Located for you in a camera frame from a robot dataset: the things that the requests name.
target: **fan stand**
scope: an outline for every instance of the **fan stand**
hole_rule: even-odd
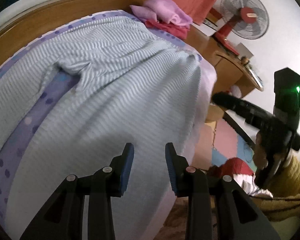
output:
[[[245,21],[246,23],[254,23],[256,21],[256,14],[250,7],[243,7],[240,9],[239,15],[234,15],[224,26],[222,26],[213,37],[220,42],[226,49],[230,50],[236,56],[239,56],[238,51],[233,45],[227,40],[229,33],[232,31],[234,26],[240,22]]]

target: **folded pink cloth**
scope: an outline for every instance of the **folded pink cloth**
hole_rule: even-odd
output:
[[[172,0],[146,0],[143,7],[150,8],[165,23],[173,23],[178,26],[186,26],[192,23],[192,18]]]
[[[151,10],[148,7],[145,6],[136,6],[136,5],[130,5],[130,8],[135,16],[141,19],[147,19],[147,20],[157,20],[157,15],[156,13]]]

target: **person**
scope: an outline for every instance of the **person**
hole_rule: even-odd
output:
[[[253,162],[258,169],[262,170],[267,167],[268,161],[261,141],[261,134],[258,132],[253,149]],[[275,154],[274,158],[284,161],[285,156],[286,154],[282,152]],[[293,150],[289,152],[284,161],[282,172],[274,175],[267,189],[273,194],[273,198],[264,194],[251,198],[270,221],[282,221],[300,216],[300,161],[294,155]],[[178,198],[154,240],[184,239],[187,207],[188,198]],[[218,238],[216,234],[216,230],[213,230],[214,239]]]

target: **bedsheet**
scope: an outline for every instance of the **bedsheet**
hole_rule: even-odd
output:
[[[17,52],[11,59],[3,64],[0,68],[0,78],[4,73],[23,55],[25,55],[29,50],[43,41],[50,39],[59,33],[62,33],[66,30],[74,28],[76,26],[82,25],[87,22],[92,22],[100,18],[107,18],[112,16],[127,16],[133,20],[138,21],[133,15],[127,14],[124,11],[111,11],[111,12],[102,12],[94,15],[84,17],[80,20],[71,22],[67,25],[64,25],[57,30],[53,30],[46,35],[39,37],[35,41],[28,44],[25,48]],[[171,43],[183,47],[185,49],[192,49],[187,46],[183,41],[171,36],[169,33],[165,33],[160,30],[150,30],[152,33],[156,34],[159,37],[169,40]],[[206,67],[209,68],[207,62],[203,61]],[[213,72],[207,71],[205,74],[208,74],[208,81],[213,85],[215,80],[215,74]],[[77,84],[79,78],[77,76],[70,76],[62,71],[60,71],[52,82],[45,88],[44,92],[40,96],[37,103],[33,108],[24,116],[21,122],[17,125],[15,130],[10,134],[6,143],[3,145],[0,150],[0,224],[4,226],[6,204],[9,200],[9,192],[11,184],[13,182],[14,175],[18,168],[23,153],[26,150],[27,145],[29,144],[32,136],[37,131],[41,122],[45,119],[46,115],[51,111],[59,99],[69,91],[74,85]],[[211,93],[212,85],[209,85],[208,88],[204,88],[204,96]]]

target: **fan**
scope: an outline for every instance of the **fan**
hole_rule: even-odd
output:
[[[268,12],[260,0],[221,0],[220,9],[226,24],[214,38],[237,56],[239,53],[226,39],[231,31],[242,38],[255,40],[269,27]]]

